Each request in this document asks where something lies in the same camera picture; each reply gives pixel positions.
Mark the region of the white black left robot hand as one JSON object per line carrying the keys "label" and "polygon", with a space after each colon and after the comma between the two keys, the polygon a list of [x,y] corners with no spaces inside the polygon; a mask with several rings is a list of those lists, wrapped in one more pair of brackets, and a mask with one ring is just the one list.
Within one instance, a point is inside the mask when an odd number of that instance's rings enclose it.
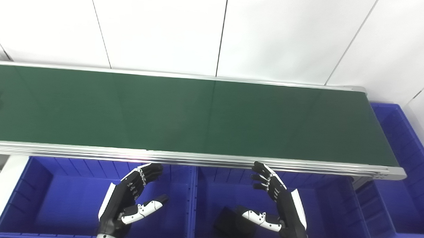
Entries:
{"label": "white black left robot hand", "polygon": [[133,223],[161,209],[169,201],[168,195],[137,204],[138,197],[150,182],[163,173],[158,163],[140,165],[126,174],[119,184],[111,184],[100,207],[96,238],[125,238]]}

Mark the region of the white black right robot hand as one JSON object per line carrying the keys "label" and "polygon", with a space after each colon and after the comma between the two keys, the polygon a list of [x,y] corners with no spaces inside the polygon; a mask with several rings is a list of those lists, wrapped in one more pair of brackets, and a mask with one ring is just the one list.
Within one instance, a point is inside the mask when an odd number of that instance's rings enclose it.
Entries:
{"label": "white black right robot hand", "polygon": [[264,163],[255,161],[251,169],[255,172],[251,179],[256,181],[253,188],[264,190],[269,195],[276,204],[278,216],[243,206],[236,208],[237,213],[256,225],[278,232],[280,238],[308,238],[306,216],[299,191],[289,191],[280,176]]}

